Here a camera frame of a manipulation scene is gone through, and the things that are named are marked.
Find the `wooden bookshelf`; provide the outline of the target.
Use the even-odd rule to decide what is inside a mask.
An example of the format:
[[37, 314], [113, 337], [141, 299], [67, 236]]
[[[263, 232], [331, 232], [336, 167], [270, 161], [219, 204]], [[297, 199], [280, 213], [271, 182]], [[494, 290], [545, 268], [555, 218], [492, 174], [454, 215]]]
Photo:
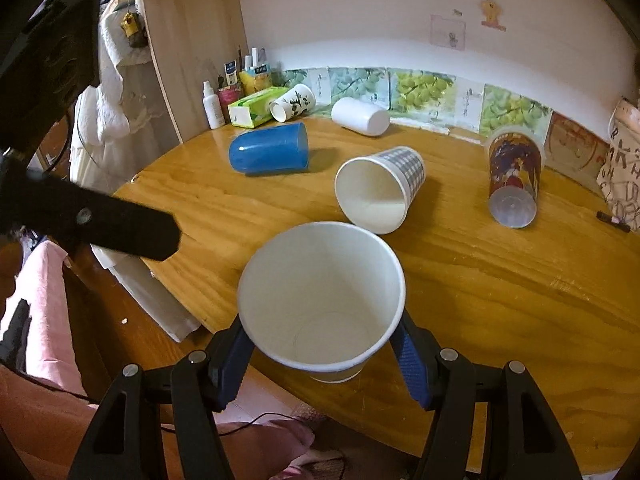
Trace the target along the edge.
[[247, 50], [240, 0], [141, 0], [160, 90], [180, 142], [208, 129], [203, 82]]

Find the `white cup with ink print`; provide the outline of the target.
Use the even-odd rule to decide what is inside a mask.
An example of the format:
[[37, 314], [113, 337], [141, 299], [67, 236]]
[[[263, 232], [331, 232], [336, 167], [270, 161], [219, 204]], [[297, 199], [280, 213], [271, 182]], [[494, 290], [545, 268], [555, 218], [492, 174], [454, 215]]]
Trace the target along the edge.
[[316, 97], [306, 84], [296, 84], [283, 96], [270, 103], [270, 113], [277, 122], [287, 122], [310, 112], [316, 106]]

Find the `blue plastic cup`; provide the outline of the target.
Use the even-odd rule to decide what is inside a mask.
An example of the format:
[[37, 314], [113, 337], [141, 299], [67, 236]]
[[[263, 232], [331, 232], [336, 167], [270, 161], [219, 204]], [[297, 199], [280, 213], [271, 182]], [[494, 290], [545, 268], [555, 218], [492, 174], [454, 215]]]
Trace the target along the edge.
[[282, 174], [305, 171], [309, 145], [305, 125], [291, 122], [236, 136], [229, 146], [230, 166], [241, 174]]

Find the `pink fabric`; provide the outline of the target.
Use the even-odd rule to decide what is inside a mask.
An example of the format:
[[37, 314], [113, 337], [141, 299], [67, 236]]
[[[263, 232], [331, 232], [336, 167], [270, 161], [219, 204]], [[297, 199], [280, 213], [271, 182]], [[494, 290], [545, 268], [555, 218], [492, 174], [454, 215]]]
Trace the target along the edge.
[[[5, 479], [308, 479], [299, 465], [314, 443], [303, 422], [217, 429], [206, 411], [213, 389], [205, 366], [181, 361], [169, 371], [175, 431], [160, 428], [154, 373], [122, 374], [99, 404], [74, 393], [68, 370], [70, 326], [55, 321], [50, 341], [25, 340], [32, 306], [19, 304], [1, 339], [1, 475]], [[33, 378], [13, 353], [38, 348], [58, 356], [62, 382]]]

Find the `green leaf poster strip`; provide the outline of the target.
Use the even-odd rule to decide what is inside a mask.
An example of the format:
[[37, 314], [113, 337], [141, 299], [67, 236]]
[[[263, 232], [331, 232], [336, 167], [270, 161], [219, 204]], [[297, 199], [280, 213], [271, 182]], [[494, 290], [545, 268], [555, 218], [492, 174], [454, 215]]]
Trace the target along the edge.
[[518, 92], [460, 76], [389, 67], [320, 67], [277, 70], [272, 80], [288, 88], [306, 84], [319, 113], [353, 98], [385, 108], [393, 122], [447, 133], [460, 128], [486, 139], [503, 126], [546, 138], [552, 109]]

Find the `plain white cup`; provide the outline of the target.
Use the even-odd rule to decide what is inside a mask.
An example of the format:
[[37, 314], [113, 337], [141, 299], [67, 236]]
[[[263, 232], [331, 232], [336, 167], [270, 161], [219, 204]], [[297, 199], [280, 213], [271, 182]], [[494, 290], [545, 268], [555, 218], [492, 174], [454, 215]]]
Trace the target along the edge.
[[382, 136], [390, 126], [384, 108], [354, 98], [341, 98], [332, 107], [331, 119], [339, 126], [363, 136]]

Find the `cartoon printed tall cup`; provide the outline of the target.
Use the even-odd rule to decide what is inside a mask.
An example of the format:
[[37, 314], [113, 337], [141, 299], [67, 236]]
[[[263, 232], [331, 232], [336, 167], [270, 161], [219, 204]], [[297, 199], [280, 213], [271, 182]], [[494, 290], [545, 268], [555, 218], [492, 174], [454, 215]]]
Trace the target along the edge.
[[502, 126], [486, 142], [488, 208], [502, 226], [523, 229], [536, 218], [544, 150], [521, 126]]

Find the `brown cartoon drawing paper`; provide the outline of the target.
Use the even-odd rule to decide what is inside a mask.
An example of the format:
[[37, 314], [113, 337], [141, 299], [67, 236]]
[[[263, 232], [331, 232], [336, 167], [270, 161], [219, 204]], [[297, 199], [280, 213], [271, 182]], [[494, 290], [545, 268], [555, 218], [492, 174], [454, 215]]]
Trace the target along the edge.
[[605, 163], [608, 144], [574, 120], [554, 112], [546, 142], [546, 165], [585, 188], [598, 190], [598, 173]]

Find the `green tissue box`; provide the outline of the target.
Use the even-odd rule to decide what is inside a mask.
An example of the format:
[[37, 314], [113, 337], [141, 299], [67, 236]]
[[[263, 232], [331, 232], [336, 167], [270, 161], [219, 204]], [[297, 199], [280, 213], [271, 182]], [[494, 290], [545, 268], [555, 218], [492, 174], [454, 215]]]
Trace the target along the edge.
[[270, 104], [288, 92], [286, 87], [269, 87], [228, 105], [232, 126], [254, 129], [272, 119]]

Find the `pink pen holder cup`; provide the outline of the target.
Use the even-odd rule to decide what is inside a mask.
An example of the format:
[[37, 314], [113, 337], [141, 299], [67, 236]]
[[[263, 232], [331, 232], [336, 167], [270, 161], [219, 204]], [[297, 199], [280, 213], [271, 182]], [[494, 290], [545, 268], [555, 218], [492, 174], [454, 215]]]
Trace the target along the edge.
[[239, 101], [239, 99], [242, 99], [244, 96], [242, 84], [237, 82], [236, 84], [230, 84], [230, 86], [220, 88], [217, 91], [217, 96], [222, 109], [222, 114], [224, 114], [224, 119], [226, 122], [230, 122], [229, 106], [234, 102]]

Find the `brown paper cup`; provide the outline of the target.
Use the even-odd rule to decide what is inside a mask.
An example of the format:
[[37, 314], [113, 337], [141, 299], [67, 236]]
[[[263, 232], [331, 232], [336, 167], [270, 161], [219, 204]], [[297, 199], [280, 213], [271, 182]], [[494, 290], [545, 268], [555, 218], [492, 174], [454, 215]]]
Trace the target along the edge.
[[381, 237], [336, 221], [289, 229], [254, 253], [236, 305], [270, 359], [340, 384], [357, 376], [399, 324], [406, 279]]

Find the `white lace cloth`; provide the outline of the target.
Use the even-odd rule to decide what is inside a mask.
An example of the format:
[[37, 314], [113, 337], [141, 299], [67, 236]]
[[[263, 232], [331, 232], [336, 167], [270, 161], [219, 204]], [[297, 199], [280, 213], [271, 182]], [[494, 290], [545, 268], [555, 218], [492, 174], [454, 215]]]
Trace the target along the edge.
[[[136, 14], [137, 0], [111, 0], [99, 20], [100, 84], [81, 93], [74, 110], [70, 180], [112, 194], [151, 162], [175, 148], [149, 47], [131, 47], [122, 20]], [[142, 310], [174, 341], [201, 326], [141, 258], [94, 246], [93, 255]]]

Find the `white spray bottle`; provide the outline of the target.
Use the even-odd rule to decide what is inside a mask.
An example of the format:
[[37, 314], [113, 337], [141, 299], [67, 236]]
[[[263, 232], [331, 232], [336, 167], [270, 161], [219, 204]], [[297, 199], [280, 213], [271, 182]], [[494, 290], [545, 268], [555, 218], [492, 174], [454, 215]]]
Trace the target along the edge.
[[209, 128], [214, 130], [226, 124], [217, 93], [208, 80], [203, 82], [203, 107]]

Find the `yellow toy on cloth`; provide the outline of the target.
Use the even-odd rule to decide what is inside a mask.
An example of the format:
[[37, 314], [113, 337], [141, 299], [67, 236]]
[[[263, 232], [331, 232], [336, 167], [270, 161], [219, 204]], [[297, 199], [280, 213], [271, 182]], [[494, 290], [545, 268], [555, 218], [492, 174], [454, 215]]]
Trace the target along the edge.
[[120, 22], [120, 28], [124, 32], [130, 48], [142, 49], [149, 44], [138, 12], [127, 12]]

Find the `checkered paper cup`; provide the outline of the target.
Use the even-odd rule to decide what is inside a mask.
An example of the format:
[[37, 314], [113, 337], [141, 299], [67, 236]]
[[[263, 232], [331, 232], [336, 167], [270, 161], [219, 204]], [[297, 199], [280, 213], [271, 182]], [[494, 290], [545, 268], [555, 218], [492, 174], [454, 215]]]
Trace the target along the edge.
[[390, 234], [406, 220], [425, 177], [422, 156], [408, 146], [395, 146], [344, 162], [334, 192], [350, 222], [375, 234]]

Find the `dark pen on table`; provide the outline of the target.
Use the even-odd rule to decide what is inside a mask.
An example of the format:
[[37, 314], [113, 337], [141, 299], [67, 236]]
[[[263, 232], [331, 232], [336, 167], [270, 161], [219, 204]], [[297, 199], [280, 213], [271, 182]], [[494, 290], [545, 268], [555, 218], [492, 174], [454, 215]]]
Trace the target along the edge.
[[610, 214], [606, 214], [604, 211], [597, 212], [597, 219], [625, 233], [629, 233], [631, 231], [630, 226], [627, 226], [625, 222], [617, 217], [612, 217]]

